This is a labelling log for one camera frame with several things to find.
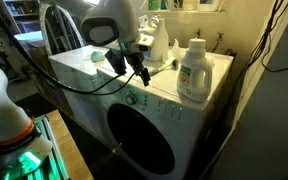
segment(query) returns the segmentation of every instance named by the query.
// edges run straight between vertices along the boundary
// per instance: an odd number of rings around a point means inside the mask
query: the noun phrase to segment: wooden surface
[[[94,180],[58,110],[46,114],[72,180]]]

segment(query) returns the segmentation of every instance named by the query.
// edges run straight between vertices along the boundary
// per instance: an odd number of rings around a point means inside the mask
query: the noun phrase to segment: laundry room
[[[0,177],[288,179],[288,0],[0,0],[0,70]]]

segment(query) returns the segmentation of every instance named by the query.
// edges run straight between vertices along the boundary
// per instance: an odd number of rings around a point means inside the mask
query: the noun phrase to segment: white appliance
[[[72,87],[82,90],[96,88],[96,66],[102,62],[93,63],[91,54],[94,51],[106,53],[108,49],[85,46],[72,51],[49,56],[58,79]],[[82,95],[64,90],[67,101],[73,111],[73,119],[99,141],[105,143],[104,117],[98,96]]]
[[[210,96],[204,103],[194,102],[177,92],[179,69],[165,70],[151,77],[144,87],[140,77],[133,77],[120,91],[100,96],[105,125],[109,129],[105,141],[116,147],[117,154],[148,179],[183,179],[206,117],[212,112],[214,100],[226,79],[233,57],[213,57],[213,82]],[[158,62],[144,62],[152,70]],[[109,93],[123,86],[132,74],[105,86]],[[98,67],[98,82],[103,84],[116,76],[108,63]]]

